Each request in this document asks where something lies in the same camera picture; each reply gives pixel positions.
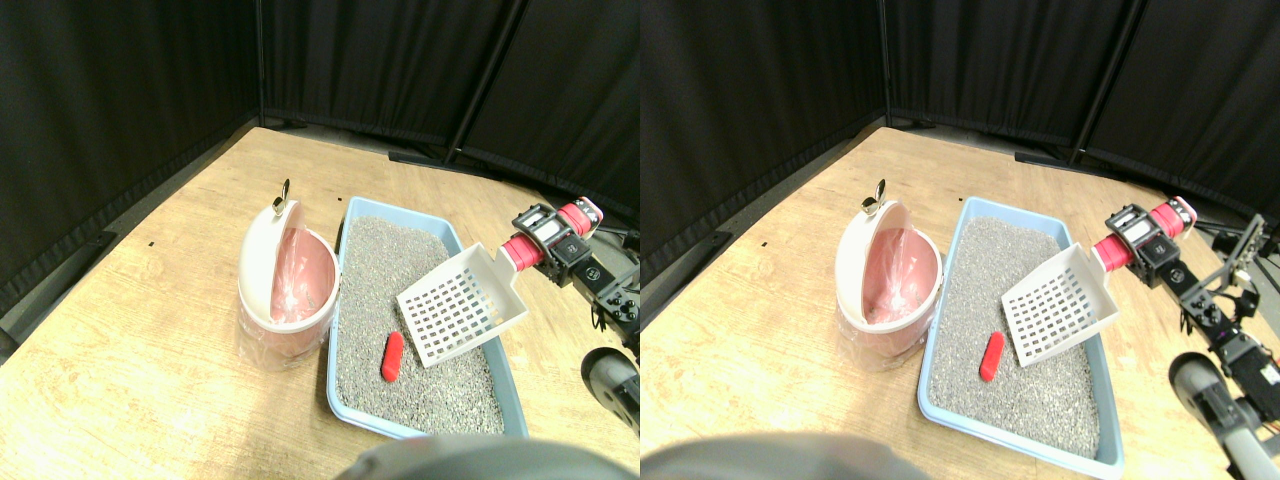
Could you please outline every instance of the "wooden table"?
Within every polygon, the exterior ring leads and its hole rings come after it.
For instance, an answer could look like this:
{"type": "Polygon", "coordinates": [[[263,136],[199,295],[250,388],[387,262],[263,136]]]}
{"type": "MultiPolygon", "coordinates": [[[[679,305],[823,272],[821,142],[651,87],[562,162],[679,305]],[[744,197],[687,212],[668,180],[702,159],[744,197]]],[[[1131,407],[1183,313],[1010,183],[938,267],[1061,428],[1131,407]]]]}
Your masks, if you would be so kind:
{"type": "MultiPolygon", "coordinates": [[[[882,178],[886,197],[910,207],[916,228],[942,252],[972,195],[1059,218],[1082,243],[1103,238],[1103,220],[1121,206],[1166,200],[1156,191],[882,128],[753,225],[645,330],[645,454],[723,434],[818,430],[888,444],[938,479],[1074,474],[925,420],[916,406],[922,355],[878,374],[837,357],[836,244],[882,178]]],[[[1193,271],[1204,275],[1221,265],[1198,236],[1180,244],[1193,271]]],[[[1167,292],[1126,273],[1111,275],[1110,285],[1123,314],[1102,339],[1125,476],[1225,477],[1226,457],[1167,380],[1174,357],[1204,351],[1203,340],[1179,333],[1167,292]]],[[[1245,328],[1262,343],[1280,346],[1262,319],[1245,328]]],[[[977,372],[980,352],[974,355],[977,372]]]]}
{"type": "MultiPolygon", "coordinates": [[[[332,477],[389,442],[338,420],[324,353],[283,372],[236,353],[236,264],[250,220],[292,179],[335,243],[352,196],[448,219],[495,248],[541,202],[509,184],[252,129],[147,216],[0,367],[0,476],[332,477]]],[[[582,387],[617,346],[572,288],[522,275],[530,315],[502,335],[530,435],[639,463],[639,439],[582,387]]]]}

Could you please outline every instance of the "white plastic scoop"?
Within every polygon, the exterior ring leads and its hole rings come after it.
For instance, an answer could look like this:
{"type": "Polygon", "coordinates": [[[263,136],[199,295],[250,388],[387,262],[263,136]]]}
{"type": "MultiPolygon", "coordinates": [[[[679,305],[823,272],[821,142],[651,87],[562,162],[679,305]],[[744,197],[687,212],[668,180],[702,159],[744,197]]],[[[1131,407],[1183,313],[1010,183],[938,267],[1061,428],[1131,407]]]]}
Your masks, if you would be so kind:
{"type": "Polygon", "coordinates": [[[1107,223],[1123,232],[1124,239],[1112,233],[1093,246],[1092,255],[1075,243],[1000,297],[1019,365],[1027,367],[1062,353],[1115,321],[1120,307],[1107,291],[1107,274],[1133,261],[1129,244],[1143,244],[1153,233],[1174,238],[1189,232],[1196,210],[1174,197],[1146,215],[1126,207],[1107,223]]]}
{"type": "Polygon", "coordinates": [[[563,229],[590,237],[603,219],[585,197],[559,211],[544,209],[550,215],[531,209],[517,218],[524,232],[499,247],[497,256],[490,257],[484,244],[476,243],[396,297],[422,366],[466,353],[529,315],[516,292],[516,275],[541,262],[547,243],[563,238],[557,236],[563,229]]]}

